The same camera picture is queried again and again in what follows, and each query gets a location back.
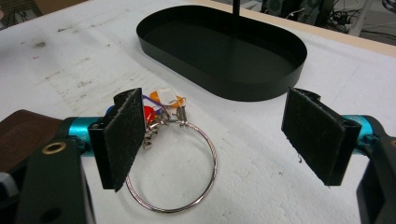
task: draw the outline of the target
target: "silver key ring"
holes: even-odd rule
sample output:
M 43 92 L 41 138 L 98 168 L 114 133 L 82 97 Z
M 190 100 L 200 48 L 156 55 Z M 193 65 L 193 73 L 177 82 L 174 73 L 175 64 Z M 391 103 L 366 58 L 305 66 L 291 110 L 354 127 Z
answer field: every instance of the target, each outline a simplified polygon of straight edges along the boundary
M 148 210 L 153 211 L 153 212 L 163 213 L 163 214 L 172 214 L 172 213 L 178 213 L 178 212 L 181 212 L 183 210 L 192 208 L 193 206 L 195 206 L 196 204 L 201 202 L 204 197 L 207 196 L 209 191 L 212 189 L 213 183 L 214 183 L 215 178 L 216 178 L 216 173 L 217 173 L 217 168 L 218 168 L 218 158 L 217 158 L 217 155 L 216 155 L 215 147 L 214 147 L 212 141 L 210 141 L 209 137 L 200 128 L 198 128 L 197 126 L 195 126 L 195 125 L 193 125 L 193 124 L 191 124 L 190 122 L 187 121 L 184 107 L 185 106 L 181 106 L 181 107 L 177 108 L 177 119 L 170 119 L 170 116 L 160 116 L 160 117 L 163 117 L 165 119 L 160 119 L 156 123 L 148 126 L 147 133 L 156 133 L 156 129 L 159 126 L 168 125 L 169 123 L 179 124 L 180 127 L 193 128 L 196 132 L 198 132 L 206 140 L 207 144 L 210 147 L 210 150 L 211 150 L 211 153 L 212 153 L 212 157 L 213 157 L 212 177 L 210 178 L 210 182 L 207 185 L 205 191 L 196 200 L 194 200 L 193 202 L 191 202 L 189 204 L 181 206 L 179 208 L 164 209 L 164 208 L 159 208 L 159 207 L 153 206 L 153 205 L 151 205 L 149 203 L 146 203 L 143 199 L 141 199 L 137 195 L 137 193 L 134 191 L 134 188 L 133 188 L 132 183 L 131 183 L 131 179 L 127 175 L 127 177 L 125 179 L 125 182 L 126 182 L 128 190 L 131 193 L 132 197 L 134 197 L 134 199 L 138 203 L 140 203 L 140 205 L 142 205 L 143 207 L 145 207 Z M 143 144 L 143 147 L 144 146 L 149 147 L 150 146 L 150 142 L 149 141 L 145 141 L 144 144 Z

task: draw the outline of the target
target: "keychain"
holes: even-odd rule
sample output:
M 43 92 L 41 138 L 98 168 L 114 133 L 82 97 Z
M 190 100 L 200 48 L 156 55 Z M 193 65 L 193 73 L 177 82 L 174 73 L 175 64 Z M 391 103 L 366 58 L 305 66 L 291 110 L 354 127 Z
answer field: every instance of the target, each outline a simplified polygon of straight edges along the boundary
M 192 128 L 206 140 L 210 148 L 213 157 L 213 171 L 212 171 L 212 176 L 210 178 L 210 182 L 207 185 L 205 191 L 193 202 L 188 203 L 179 208 L 164 209 L 146 203 L 136 194 L 133 185 L 131 183 L 131 179 L 127 175 L 125 182 L 128 187 L 128 190 L 130 191 L 132 196 L 136 199 L 136 201 L 140 203 L 140 205 L 153 212 L 171 214 L 189 209 L 195 206 L 196 204 L 198 204 L 204 197 L 206 197 L 213 186 L 213 183 L 216 178 L 217 166 L 218 166 L 218 159 L 217 159 L 215 147 L 212 141 L 209 139 L 209 137 L 200 128 L 187 121 L 186 98 L 176 96 L 171 89 L 159 89 L 158 91 L 152 92 L 150 94 L 150 97 L 144 95 L 143 99 L 150 101 L 151 103 L 154 104 L 154 106 L 145 105 L 145 119 L 147 123 L 147 129 L 142 147 L 145 149 L 152 147 L 152 143 L 151 143 L 152 137 L 158 134 L 158 130 L 161 127 L 165 127 L 171 124 L 178 124 L 181 128 Z

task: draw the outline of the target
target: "brown leather object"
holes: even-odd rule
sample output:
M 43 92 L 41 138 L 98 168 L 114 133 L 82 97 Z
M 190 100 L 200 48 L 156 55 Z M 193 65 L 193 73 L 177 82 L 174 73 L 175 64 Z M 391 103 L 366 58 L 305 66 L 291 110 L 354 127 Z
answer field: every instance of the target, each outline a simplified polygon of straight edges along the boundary
M 9 170 L 51 140 L 62 123 L 27 110 L 0 122 L 0 172 Z

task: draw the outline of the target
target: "black oval tray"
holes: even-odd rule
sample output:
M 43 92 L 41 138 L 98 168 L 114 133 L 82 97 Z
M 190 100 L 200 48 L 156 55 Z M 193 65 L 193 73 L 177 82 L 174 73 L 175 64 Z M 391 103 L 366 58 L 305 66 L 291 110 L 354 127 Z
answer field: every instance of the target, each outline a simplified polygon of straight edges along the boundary
M 148 56 L 235 101 L 287 92 L 307 54 L 303 41 L 286 30 L 210 7 L 164 9 L 143 19 L 136 31 Z

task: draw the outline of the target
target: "white tabletop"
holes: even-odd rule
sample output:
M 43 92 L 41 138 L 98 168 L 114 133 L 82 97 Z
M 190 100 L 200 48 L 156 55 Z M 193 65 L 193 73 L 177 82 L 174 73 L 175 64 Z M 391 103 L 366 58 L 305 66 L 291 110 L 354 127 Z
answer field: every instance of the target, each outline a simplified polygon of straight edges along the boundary
M 1 31 L 0 119 L 18 109 L 58 119 L 103 116 L 121 91 L 172 88 L 188 99 L 189 120 L 216 147 L 214 188 L 187 212 L 156 214 L 135 202 L 125 186 L 118 193 L 102 189 L 94 158 L 83 158 L 98 223 L 360 223 L 356 188 L 368 160 L 352 156 L 342 186 L 324 186 L 306 163 L 299 163 L 280 130 L 286 94 L 258 103 L 225 100 L 142 51 L 135 32 L 141 20 L 190 4 L 219 6 L 205 0 L 94 0 Z M 275 21 L 242 10 L 247 14 Z M 286 24 L 277 25 L 299 36 L 308 49 L 296 87 L 321 95 L 339 114 L 371 115 L 396 135 L 396 58 L 389 56 L 396 49 Z M 354 46 L 342 43 L 343 36 Z M 197 197 L 211 171 L 205 141 L 170 129 L 160 132 L 150 151 L 140 150 L 131 173 L 140 194 L 169 208 Z

